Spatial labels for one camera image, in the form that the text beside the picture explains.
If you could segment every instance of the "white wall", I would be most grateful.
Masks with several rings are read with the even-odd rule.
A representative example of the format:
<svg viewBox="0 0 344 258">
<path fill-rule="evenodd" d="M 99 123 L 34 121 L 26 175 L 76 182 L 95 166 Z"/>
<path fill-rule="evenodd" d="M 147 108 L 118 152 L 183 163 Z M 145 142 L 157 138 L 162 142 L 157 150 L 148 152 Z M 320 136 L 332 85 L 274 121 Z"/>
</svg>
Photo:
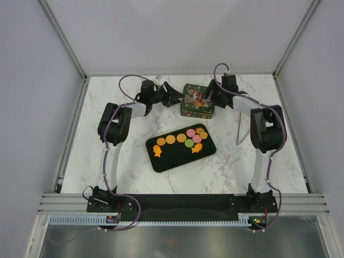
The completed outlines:
<svg viewBox="0 0 344 258">
<path fill-rule="evenodd" d="M 313 187 L 344 243 L 344 1 L 322 1 L 279 76 Z"/>
<path fill-rule="evenodd" d="M 48 0 L 87 74 L 273 72 L 311 0 Z"/>
<path fill-rule="evenodd" d="M 23 257 L 81 78 L 35 0 L 0 1 L 0 250 Z"/>
</svg>

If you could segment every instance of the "aluminum frame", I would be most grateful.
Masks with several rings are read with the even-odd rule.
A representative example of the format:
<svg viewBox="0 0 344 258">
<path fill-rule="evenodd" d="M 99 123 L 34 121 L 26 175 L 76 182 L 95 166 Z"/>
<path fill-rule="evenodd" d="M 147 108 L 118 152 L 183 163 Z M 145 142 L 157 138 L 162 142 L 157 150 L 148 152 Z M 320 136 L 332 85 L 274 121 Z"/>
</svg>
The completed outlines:
<svg viewBox="0 0 344 258">
<path fill-rule="evenodd" d="M 82 107 L 83 107 L 85 97 L 87 94 L 89 82 L 90 82 L 90 78 L 87 78 L 86 80 L 84 80 L 84 82 L 82 84 L 79 98 L 78 98 L 78 101 L 77 101 L 77 104 L 75 107 L 73 119 L 71 121 L 68 135 L 67 135 L 67 138 L 66 138 L 65 143 L 64 143 L 63 152 L 62 152 L 62 155 L 60 157 L 58 166 L 56 168 L 55 177 L 54 177 L 54 181 L 52 184 L 51 192 L 55 192 L 57 186 L 62 185 L 62 183 L 63 183 L 63 178 L 65 176 L 65 172 L 66 172 L 66 168 L 67 168 L 67 164 L 68 164 L 68 159 L 69 159 L 70 152 L 71 152 L 71 147 L 73 145 L 75 132 L 77 129 L 77 125 L 79 123 L 80 114 L 81 114 Z"/>
<path fill-rule="evenodd" d="M 280 59 L 273 75 L 278 76 L 286 62 L 286 60 L 288 59 L 291 51 L 294 49 L 295 45 L 297 44 L 297 42 L 299 41 L 301 35 L 303 34 L 305 28 L 307 27 L 308 22 L 311 20 L 311 18 L 313 17 L 315 11 L 317 10 L 320 2 L 322 0 L 313 0 L 312 3 L 310 4 L 309 8 L 307 9 L 303 19 L 301 20 L 299 26 L 296 29 L 296 32 L 294 33 L 294 35 L 292 36 L 288 46 L 286 47 L 286 50 L 284 51 L 282 58 Z"/>
<path fill-rule="evenodd" d="M 85 215 L 87 202 L 77 193 L 45 193 L 38 208 L 38 214 Z M 254 213 L 243 213 L 253 216 Z M 282 210 L 280 216 L 328 216 L 325 197 L 319 193 L 286 193 L 282 194 Z"/>
<path fill-rule="evenodd" d="M 76 110 L 73 116 L 73 121 L 71 123 L 71 127 L 69 130 L 68 136 L 66 138 L 64 150 L 63 150 L 58 168 L 56 170 L 56 177 L 54 179 L 54 184 L 52 187 L 52 192 L 54 192 L 57 184 L 62 184 L 63 182 L 63 176 L 64 176 L 64 172 L 68 163 L 71 146 L 73 144 L 75 131 L 77 128 L 78 120 L 80 118 L 80 113 L 83 106 L 83 101 L 87 93 L 89 79 L 87 79 L 88 78 L 87 74 L 85 73 L 84 69 L 79 63 L 72 47 L 70 46 L 65 34 L 63 33 L 61 27 L 59 26 L 59 23 L 56 20 L 53 14 L 53 11 L 50 9 L 46 0 L 37 0 L 37 2 L 41 6 L 45 15 L 47 16 L 49 23 L 51 24 L 56 35 L 58 36 L 59 40 L 63 44 L 66 52 L 70 56 L 72 62 L 74 63 L 76 69 L 78 70 L 78 73 L 80 74 L 84 82 L 81 92 L 80 92 Z M 285 110 L 286 121 L 290 128 L 290 134 L 295 144 L 296 153 L 297 153 L 303 173 L 305 173 L 305 167 L 303 164 L 302 154 L 299 149 L 299 142 L 295 135 L 295 130 L 294 130 L 292 121 L 290 120 L 288 116 L 288 109 L 285 106 L 283 92 L 278 84 L 278 75 L 280 71 L 282 70 L 286 60 L 288 59 L 290 53 L 292 52 L 294 46 L 296 45 L 301 35 L 303 34 L 309 20 L 312 18 L 313 14 L 318 8 L 320 2 L 321 0 L 312 1 L 305 16 L 303 17 L 298 28 L 296 29 L 295 34 L 290 40 L 283 56 L 281 57 L 275 71 L 273 72 L 276 89 L 281 99 L 283 109 Z M 252 72 L 243 71 L 243 72 L 237 72 L 236 74 L 262 74 L 262 72 L 252 73 Z M 120 75 L 122 74 L 102 74 L 102 75 L 94 74 L 94 75 L 89 75 L 89 77 L 90 76 L 120 76 Z M 329 209 L 327 207 L 327 204 L 325 202 L 323 195 L 313 194 L 313 193 L 310 193 L 310 194 L 304 193 L 304 194 L 295 194 L 295 195 L 284 194 L 282 201 L 283 201 L 283 206 L 282 206 L 282 212 L 280 213 L 280 216 L 300 217 L 300 216 L 306 216 L 306 215 L 316 215 L 318 218 L 319 225 L 321 227 L 321 233 L 324 237 L 325 245 L 328 250 L 330 258 L 343 257 L 343 254 L 341 252 L 341 246 L 339 242 L 337 241 L 338 237 L 336 236 L 336 233 L 334 230 L 335 229 L 334 223 L 331 221 L 331 216 L 329 216 L 330 215 Z M 29 242 L 28 242 L 27 250 L 25 252 L 25 258 L 39 257 L 51 214 L 83 214 L 85 215 L 86 213 L 85 210 L 86 210 L 85 200 L 78 194 L 76 195 L 68 195 L 68 194 L 66 195 L 66 194 L 58 194 L 58 193 L 44 194 L 42 198 L 42 202 L 39 206 L 38 215 L 36 216 L 34 227 L 33 227 Z"/>
</svg>

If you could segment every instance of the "pink cookie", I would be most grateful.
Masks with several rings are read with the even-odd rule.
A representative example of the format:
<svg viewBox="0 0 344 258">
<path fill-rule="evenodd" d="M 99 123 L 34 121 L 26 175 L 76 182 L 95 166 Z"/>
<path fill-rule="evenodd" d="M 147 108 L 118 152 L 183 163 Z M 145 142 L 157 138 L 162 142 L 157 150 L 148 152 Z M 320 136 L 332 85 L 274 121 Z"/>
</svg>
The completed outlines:
<svg viewBox="0 0 344 258">
<path fill-rule="evenodd" d="M 196 134 L 194 129 L 188 129 L 187 130 L 187 135 L 188 137 L 193 137 Z"/>
<path fill-rule="evenodd" d="M 194 143 L 197 144 L 202 141 L 202 138 L 198 134 L 196 134 L 195 136 L 192 137 L 192 140 Z"/>
</svg>

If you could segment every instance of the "metal rail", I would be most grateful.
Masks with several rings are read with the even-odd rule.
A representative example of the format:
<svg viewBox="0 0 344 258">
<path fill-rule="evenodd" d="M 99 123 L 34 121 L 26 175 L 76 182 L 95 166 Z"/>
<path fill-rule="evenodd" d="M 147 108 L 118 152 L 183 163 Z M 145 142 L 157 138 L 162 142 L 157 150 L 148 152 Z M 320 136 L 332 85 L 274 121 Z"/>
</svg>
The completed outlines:
<svg viewBox="0 0 344 258">
<path fill-rule="evenodd" d="M 313 15 L 314 15 L 316 9 L 318 8 L 320 2 L 321 2 L 321 0 L 313 0 L 312 3 L 310 4 L 309 8 L 306 11 L 306 14 L 304 15 L 303 19 L 301 20 L 299 26 L 297 27 L 296 32 L 292 36 L 288 46 L 286 47 L 286 50 L 283 53 L 283 56 L 281 57 L 278 65 L 277 65 L 277 67 L 273 73 L 275 76 L 278 76 L 280 74 L 286 60 L 288 59 L 290 53 L 292 52 L 292 50 L 296 46 L 297 42 L 299 41 L 300 37 L 302 36 L 303 32 L 305 31 L 307 24 L 309 23 L 309 21 L 313 17 Z"/>
<path fill-rule="evenodd" d="M 80 194 L 45 193 L 39 205 L 38 214 L 89 214 L 87 201 Z M 280 216 L 326 216 L 329 215 L 325 197 L 317 193 L 291 193 L 282 195 Z"/>
</svg>

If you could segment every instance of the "white marble table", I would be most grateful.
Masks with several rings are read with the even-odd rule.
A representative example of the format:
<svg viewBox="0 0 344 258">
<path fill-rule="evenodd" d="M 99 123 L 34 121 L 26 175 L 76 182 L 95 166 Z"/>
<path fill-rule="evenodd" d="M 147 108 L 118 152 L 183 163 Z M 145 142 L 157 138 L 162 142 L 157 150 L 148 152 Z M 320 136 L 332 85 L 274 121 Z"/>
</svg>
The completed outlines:
<svg viewBox="0 0 344 258">
<path fill-rule="evenodd" d="M 96 185 L 102 163 L 102 143 L 97 134 L 99 120 L 108 102 L 129 102 L 119 91 L 119 79 L 120 77 L 91 78 L 62 193 L 81 193 L 87 185 Z M 211 76 L 202 75 L 163 76 L 161 81 L 167 81 L 175 89 L 182 91 L 186 83 L 207 86 L 210 79 Z M 123 88 L 134 97 L 140 91 L 141 81 L 135 77 L 126 78 L 123 80 Z M 265 104 L 280 104 L 271 75 L 238 75 L 237 84 L 240 90 Z M 229 107 L 217 107 L 213 118 L 206 120 L 181 117 L 180 105 L 169 109 L 161 104 L 154 105 L 147 117 L 131 121 L 129 135 L 119 158 L 118 193 L 246 193 L 253 175 L 255 150 L 249 136 L 236 146 L 238 119 L 239 112 Z M 162 173 L 154 172 L 145 146 L 147 139 L 197 123 L 205 124 L 209 130 L 217 147 L 215 155 Z M 241 125 L 240 135 L 243 137 L 249 129 L 249 121 L 244 116 Z M 275 162 L 271 176 L 274 186 L 283 193 L 307 192 L 290 136 Z"/>
</svg>

